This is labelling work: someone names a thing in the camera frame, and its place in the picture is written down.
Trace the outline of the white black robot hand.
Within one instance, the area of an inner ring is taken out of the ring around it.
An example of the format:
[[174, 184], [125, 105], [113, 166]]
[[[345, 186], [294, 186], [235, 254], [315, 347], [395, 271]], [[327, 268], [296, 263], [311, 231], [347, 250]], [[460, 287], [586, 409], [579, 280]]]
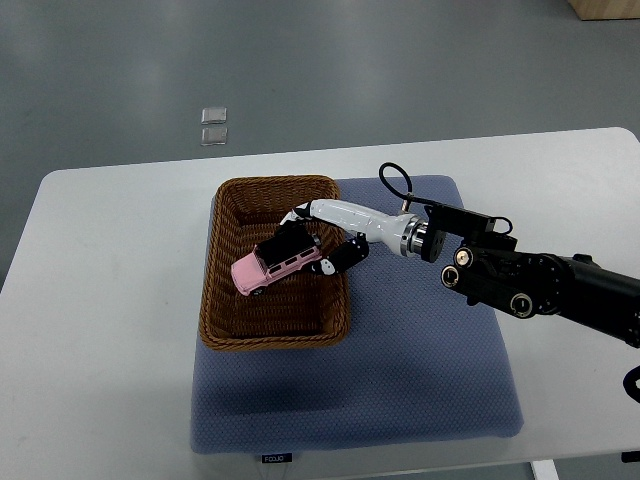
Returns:
[[310, 262], [308, 271], [316, 275], [333, 276], [349, 270], [369, 255], [369, 243], [383, 243], [400, 256], [422, 254], [425, 220], [412, 213], [393, 216], [342, 200], [317, 199], [294, 207], [280, 221], [280, 226], [284, 228], [289, 223], [313, 218], [352, 235], [363, 234], [366, 239], [351, 238], [327, 257]]

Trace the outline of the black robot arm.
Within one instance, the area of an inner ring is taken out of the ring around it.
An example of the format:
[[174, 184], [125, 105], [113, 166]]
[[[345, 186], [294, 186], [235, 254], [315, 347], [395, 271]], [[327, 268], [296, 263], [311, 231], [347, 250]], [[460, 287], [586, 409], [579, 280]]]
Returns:
[[[465, 296], [468, 305], [482, 303], [519, 319], [559, 315], [638, 347], [637, 279], [603, 269], [586, 254], [519, 252], [508, 231], [495, 231], [495, 216], [411, 194], [403, 200], [400, 214], [391, 216], [342, 200], [316, 199], [288, 212], [278, 230], [320, 221], [351, 234], [352, 240], [313, 266], [313, 272], [326, 276], [357, 264], [371, 243], [433, 263], [452, 234], [461, 242], [440, 278], [446, 288]], [[417, 201], [424, 216], [409, 210]]]

